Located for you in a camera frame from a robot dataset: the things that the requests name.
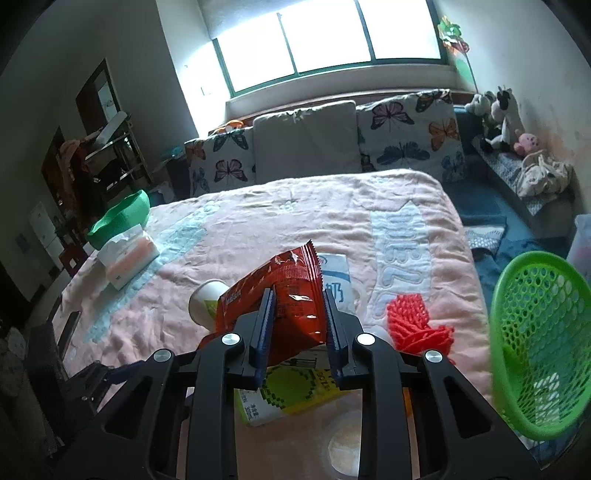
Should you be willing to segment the red snack bag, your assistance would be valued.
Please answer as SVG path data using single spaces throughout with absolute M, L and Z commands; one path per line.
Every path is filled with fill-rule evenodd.
M 218 300 L 215 332 L 232 330 L 240 315 L 259 309 L 266 288 L 276 294 L 270 366 L 325 342 L 322 271 L 311 241 L 273 256 L 230 287 Z

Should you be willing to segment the white blue milk carton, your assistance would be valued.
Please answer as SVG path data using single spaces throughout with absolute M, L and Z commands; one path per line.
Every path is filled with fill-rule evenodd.
M 362 284 L 349 271 L 349 259 L 345 254 L 318 254 L 322 270 L 322 285 L 329 289 L 339 311 L 363 317 L 366 295 Z

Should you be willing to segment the red foam fruit net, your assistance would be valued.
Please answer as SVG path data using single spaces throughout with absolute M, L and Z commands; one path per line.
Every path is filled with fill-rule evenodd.
M 398 295 L 387 305 L 388 332 L 394 347 L 403 353 L 420 355 L 435 350 L 448 356 L 454 343 L 454 329 L 432 327 L 420 294 Z

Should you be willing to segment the green plastic mesh basket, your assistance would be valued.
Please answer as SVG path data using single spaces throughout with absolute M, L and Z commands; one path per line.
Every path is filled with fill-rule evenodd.
M 494 398 L 508 423 L 537 441 L 573 426 L 590 402 L 590 287 L 564 259 L 513 259 L 489 315 Z

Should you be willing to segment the white green paper cup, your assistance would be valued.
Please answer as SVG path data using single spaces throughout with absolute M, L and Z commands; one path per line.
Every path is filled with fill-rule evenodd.
M 218 300 L 228 289 L 228 285 L 217 279 L 200 284 L 190 295 L 188 301 L 188 313 L 191 320 L 207 331 L 213 332 Z

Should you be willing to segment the pink quilted blanket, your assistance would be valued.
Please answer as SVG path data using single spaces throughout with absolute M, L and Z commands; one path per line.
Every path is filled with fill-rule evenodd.
M 235 453 L 235 402 L 310 404 L 283 363 L 323 347 L 331 410 L 363 407 L 362 479 L 487 479 L 503 425 L 490 406 L 485 302 L 460 216 L 414 170 L 277 180 L 153 208 L 124 258 L 98 248 L 63 293 L 81 325 L 70 387 L 102 368 L 59 479 L 320 478 L 308 443 L 329 418 L 288 414 Z

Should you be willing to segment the clear plastic cup lid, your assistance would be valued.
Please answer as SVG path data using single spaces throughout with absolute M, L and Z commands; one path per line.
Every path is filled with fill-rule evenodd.
M 359 475 L 362 413 L 349 412 L 339 416 L 329 427 L 325 443 L 325 457 L 329 473 L 335 479 L 356 479 Z

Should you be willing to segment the plain white cushion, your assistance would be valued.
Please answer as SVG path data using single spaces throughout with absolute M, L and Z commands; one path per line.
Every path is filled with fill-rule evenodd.
M 260 184 L 362 171 L 356 103 L 351 100 L 256 117 L 252 140 Z

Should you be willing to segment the blue sofa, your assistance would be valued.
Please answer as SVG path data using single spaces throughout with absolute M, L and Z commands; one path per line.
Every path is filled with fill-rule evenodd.
M 461 106 L 454 108 L 459 123 L 467 176 L 444 190 L 465 226 L 484 293 L 490 303 L 504 268 L 519 254 L 547 251 L 565 258 L 574 226 L 575 194 L 567 189 L 531 214 L 525 204 L 486 164 L 474 145 L 482 133 L 480 119 Z

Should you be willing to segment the left butterfly cushion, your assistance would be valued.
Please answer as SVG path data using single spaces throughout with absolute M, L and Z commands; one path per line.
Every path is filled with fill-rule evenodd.
M 256 184 L 250 127 L 189 140 L 184 151 L 191 197 Z

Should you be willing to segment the butterfly cushion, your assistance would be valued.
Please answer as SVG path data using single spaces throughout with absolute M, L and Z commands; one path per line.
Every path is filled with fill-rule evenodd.
M 359 105 L 356 120 L 363 172 L 413 169 L 442 183 L 466 177 L 450 90 L 433 89 Z
M 184 151 L 191 197 L 256 184 L 250 127 L 189 140 Z

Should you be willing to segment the crumpled beige cloth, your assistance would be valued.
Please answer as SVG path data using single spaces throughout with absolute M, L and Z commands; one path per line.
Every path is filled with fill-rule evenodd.
M 562 193 L 572 179 L 572 166 L 546 150 L 530 153 L 521 166 L 516 193 L 520 198 Z

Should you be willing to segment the pink plush toy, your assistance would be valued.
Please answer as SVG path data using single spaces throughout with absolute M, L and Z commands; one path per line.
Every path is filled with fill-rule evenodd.
M 539 138 L 531 133 L 523 132 L 519 129 L 515 131 L 516 142 L 513 145 L 513 151 L 520 157 L 525 158 L 529 154 L 538 152 L 542 149 Z

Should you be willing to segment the grey white plush toy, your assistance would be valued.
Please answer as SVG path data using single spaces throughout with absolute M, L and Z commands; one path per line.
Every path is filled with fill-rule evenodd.
M 496 96 L 487 91 L 484 94 L 476 93 L 472 100 L 465 105 L 465 110 L 477 117 L 485 117 L 491 112 L 491 106 L 496 100 Z

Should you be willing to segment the window with green frame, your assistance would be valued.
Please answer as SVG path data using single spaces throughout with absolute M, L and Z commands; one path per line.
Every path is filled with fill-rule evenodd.
M 443 65 L 431 1 L 202 1 L 230 96 L 319 73 Z

